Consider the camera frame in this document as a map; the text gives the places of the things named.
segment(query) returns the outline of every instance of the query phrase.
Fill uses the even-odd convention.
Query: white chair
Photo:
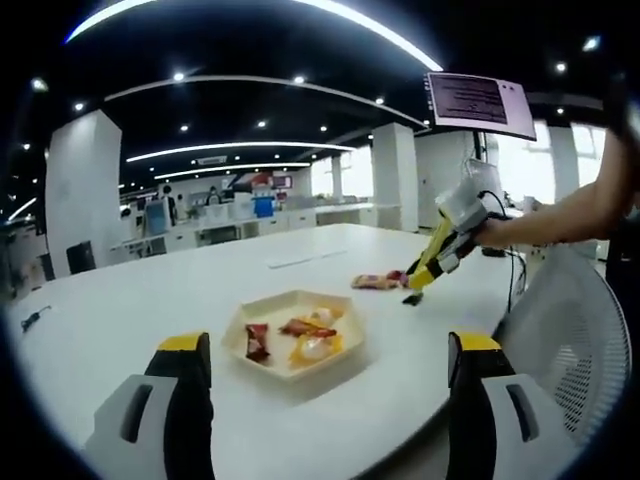
[[[601,427],[631,374],[622,310],[605,280],[568,246],[549,249],[498,341],[517,373],[526,373],[562,408],[578,446]]]

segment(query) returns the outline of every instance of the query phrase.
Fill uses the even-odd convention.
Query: white round table
[[[166,337],[205,330],[216,478],[347,479],[444,405],[448,333],[493,333],[505,312],[510,260],[478,250],[425,289],[418,307],[401,303],[406,291],[350,288],[358,274],[407,268],[426,244],[423,235],[332,225],[178,252],[51,282],[9,311],[9,327],[44,412],[75,448],[96,409],[144,372]],[[367,340],[361,354],[287,385],[219,345],[239,304],[293,289],[351,296]],[[46,305],[21,337],[20,320]]]

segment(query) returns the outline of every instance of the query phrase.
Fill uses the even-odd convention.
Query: window
[[[571,131],[578,153],[578,177],[580,186],[583,187],[598,178],[604,151],[605,129],[572,124]]]
[[[311,194],[332,196],[333,173],[331,172],[331,157],[318,160],[311,165]]]
[[[373,168],[371,148],[363,147],[340,157],[342,195],[373,197]]]
[[[525,196],[542,203],[554,203],[556,181],[549,129],[546,123],[535,123],[538,140],[531,142],[507,135],[496,135],[498,172],[502,189],[515,202]]]

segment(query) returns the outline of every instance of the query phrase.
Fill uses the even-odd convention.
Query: hexagonal plate
[[[278,329],[293,317],[309,316],[318,307],[338,308],[344,311],[344,315],[336,320],[331,327],[343,336],[344,349],[342,352],[309,367],[291,368],[289,355],[295,347],[296,338],[282,335]],[[244,326],[250,323],[267,323],[269,325],[267,349],[271,353],[271,357],[265,365],[245,357],[247,333]],[[293,290],[241,305],[222,338],[222,346],[233,356],[253,368],[286,381],[296,381],[345,358],[363,344],[364,337],[362,318],[350,298]]]

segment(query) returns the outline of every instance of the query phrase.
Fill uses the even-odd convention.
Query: black ceiling
[[[447,71],[495,76],[523,83],[527,91],[566,92],[602,98],[608,75],[624,65],[624,12],[607,2],[607,11],[547,0],[522,4],[496,1],[340,0],[378,20],[432,56]],[[3,34],[9,46],[6,65],[16,65],[5,90],[3,137],[9,160],[3,189],[18,198],[11,210],[42,188],[44,149],[51,133],[77,117],[72,106],[104,110],[123,130],[121,181],[150,185],[155,173],[188,169],[196,152],[131,164],[129,156],[210,143],[303,141],[330,143],[358,131],[348,142],[366,143],[371,129],[405,118],[353,100],[305,88],[256,82],[200,82],[169,85],[104,102],[108,95],[138,85],[192,75],[252,75],[292,79],[348,92],[385,105],[419,121],[429,117],[415,58],[366,29],[293,0],[157,0],[129,10],[67,45],[66,36],[97,2],[33,2],[12,10],[20,22],[37,11],[33,37]],[[602,48],[584,53],[589,35],[600,34]],[[14,43],[21,48],[13,48]],[[554,71],[564,61],[563,75]],[[41,76],[49,92],[34,93],[29,80]],[[552,106],[534,114],[553,114]],[[568,119],[599,121],[590,113],[566,109]],[[256,128],[261,119],[265,129]],[[186,133],[179,131],[188,124]],[[326,125],[328,130],[321,132]],[[21,144],[30,143],[29,151]],[[222,151],[241,162],[300,158],[307,149]]]

